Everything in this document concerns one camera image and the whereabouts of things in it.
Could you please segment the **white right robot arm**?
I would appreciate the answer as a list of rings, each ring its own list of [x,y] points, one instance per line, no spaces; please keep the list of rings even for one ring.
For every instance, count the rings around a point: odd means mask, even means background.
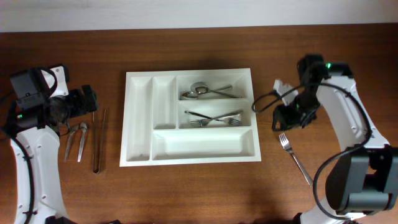
[[[324,107],[341,151],[327,159],[313,178],[313,193],[321,171],[335,165],[325,183],[325,198],[294,223],[354,223],[390,210],[397,200],[397,148],[377,130],[359,98],[354,74],[346,63],[325,62],[321,55],[298,61],[296,87],[274,82],[272,94],[283,101],[273,112],[273,131],[304,128]]]

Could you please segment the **long metal tongs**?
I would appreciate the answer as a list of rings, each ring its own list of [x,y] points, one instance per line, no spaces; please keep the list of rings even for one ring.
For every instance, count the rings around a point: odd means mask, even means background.
[[[102,120],[96,119],[96,113],[93,113],[93,173],[99,174],[101,167],[101,150],[104,143],[104,134],[106,126],[106,113],[104,109],[102,112]]]

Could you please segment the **metal fork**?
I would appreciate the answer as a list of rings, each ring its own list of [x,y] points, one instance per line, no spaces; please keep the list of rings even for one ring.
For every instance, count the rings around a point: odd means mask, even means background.
[[[279,135],[279,142],[284,149],[284,151],[288,152],[292,159],[295,161],[297,167],[300,169],[302,175],[304,176],[307,184],[311,187],[313,187],[313,179],[311,178],[310,174],[307,172],[307,170],[304,168],[303,164],[300,162],[298,157],[295,155],[292,146],[290,145],[290,141],[287,139],[287,136],[285,133],[282,133]]]
[[[224,116],[224,117],[221,117],[221,118],[216,119],[216,120],[220,121],[220,122],[223,122],[225,124],[228,124],[230,126],[241,126],[242,125],[240,120],[234,118],[234,115]]]
[[[191,120],[190,124],[193,127],[205,127],[205,126],[208,126],[211,121],[215,121],[215,119],[219,119],[221,117],[231,116],[231,115],[239,116],[239,115],[241,115],[243,113],[244,113],[243,110],[236,110],[236,111],[232,111],[232,112],[229,112],[229,113],[226,113],[226,114],[222,114],[222,115],[219,115],[219,116],[212,117],[212,119],[201,118],[201,119]]]

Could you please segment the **large metal spoon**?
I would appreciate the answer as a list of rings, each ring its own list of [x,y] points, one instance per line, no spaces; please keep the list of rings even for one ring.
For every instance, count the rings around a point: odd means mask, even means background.
[[[216,91],[223,91],[232,89],[232,85],[225,85],[220,88],[217,88]],[[180,100],[197,100],[198,94],[194,93],[193,91],[182,91],[180,93]]]

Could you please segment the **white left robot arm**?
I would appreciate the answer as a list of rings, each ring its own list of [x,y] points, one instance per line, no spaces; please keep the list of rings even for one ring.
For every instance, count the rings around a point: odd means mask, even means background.
[[[69,90],[62,64],[10,76],[16,99],[1,131],[9,138],[17,170],[16,223],[70,223],[58,171],[60,126],[99,108],[89,85]]]

